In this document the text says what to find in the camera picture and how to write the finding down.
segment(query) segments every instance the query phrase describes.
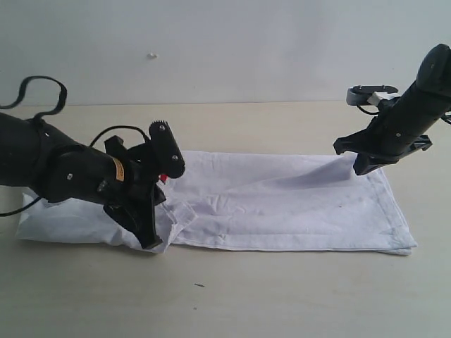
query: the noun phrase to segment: white towel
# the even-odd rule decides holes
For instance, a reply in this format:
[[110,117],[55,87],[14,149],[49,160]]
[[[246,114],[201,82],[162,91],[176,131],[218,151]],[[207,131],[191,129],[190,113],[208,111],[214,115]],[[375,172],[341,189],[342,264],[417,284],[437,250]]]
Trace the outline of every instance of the white towel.
[[[186,173],[169,180],[156,207],[163,244],[225,250],[382,251],[407,255],[416,242],[382,170],[358,177],[354,156],[186,151]],[[24,204],[34,195],[24,194]],[[124,244],[136,238],[101,206],[43,201],[23,213],[20,239]]]

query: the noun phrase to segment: beige table surface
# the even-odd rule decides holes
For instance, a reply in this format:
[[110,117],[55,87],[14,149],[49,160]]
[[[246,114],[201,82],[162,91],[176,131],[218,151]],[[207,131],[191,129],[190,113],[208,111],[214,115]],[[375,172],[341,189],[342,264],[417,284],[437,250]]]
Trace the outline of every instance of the beige table surface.
[[[182,149],[333,154],[369,118],[304,102],[74,106],[47,120],[84,143],[109,125],[166,119]],[[21,242],[18,218],[1,219],[0,337],[451,337],[451,127],[428,134],[431,149],[386,169],[419,243],[409,257],[178,246],[153,256]],[[0,196],[2,211],[20,205],[17,189]]]

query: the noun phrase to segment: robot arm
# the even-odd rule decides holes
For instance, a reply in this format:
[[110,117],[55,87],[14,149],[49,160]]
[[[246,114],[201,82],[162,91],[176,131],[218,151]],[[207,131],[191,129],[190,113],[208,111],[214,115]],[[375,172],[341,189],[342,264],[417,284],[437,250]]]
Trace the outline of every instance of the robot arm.
[[386,86],[348,89],[347,103],[357,106],[372,104],[379,112],[369,126],[334,143],[337,154],[358,153],[354,163],[357,175],[365,175],[379,167],[397,163],[401,158],[432,142],[423,133],[451,109],[451,50],[439,44],[426,55],[416,80],[402,95]]
[[[38,78],[55,81],[28,77],[20,86],[16,102],[0,108],[17,106],[27,84]],[[136,236],[143,249],[158,245],[161,239],[155,232],[154,207],[166,198],[156,183],[163,174],[178,178],[185,171],[168,123],[152,123],[151,138],[136,127],[110,127],[85,146],[42,119],[64,107],[66,88],[55,82],[61,93],[54,110],[38,113],[30,120],[0,113],[0,185],[29,187],[51,203],[74,198],[101,204],[111,218]],[[144,143],[126,149],[123,140],[114,136],[105,141],[106,152],[92,148],[105,132],[120,128],[140,131]]]

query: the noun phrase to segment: orange label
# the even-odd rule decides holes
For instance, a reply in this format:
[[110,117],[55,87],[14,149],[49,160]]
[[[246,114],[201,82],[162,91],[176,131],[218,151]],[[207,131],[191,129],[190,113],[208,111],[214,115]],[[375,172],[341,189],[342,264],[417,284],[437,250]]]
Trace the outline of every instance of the orange label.
[[114,161],[114,164],[116,164],[116,179],[118,181],[124,182],[125,179],[125,173],[124,173],[124,166],[122,163],[114,157],[111,157]]

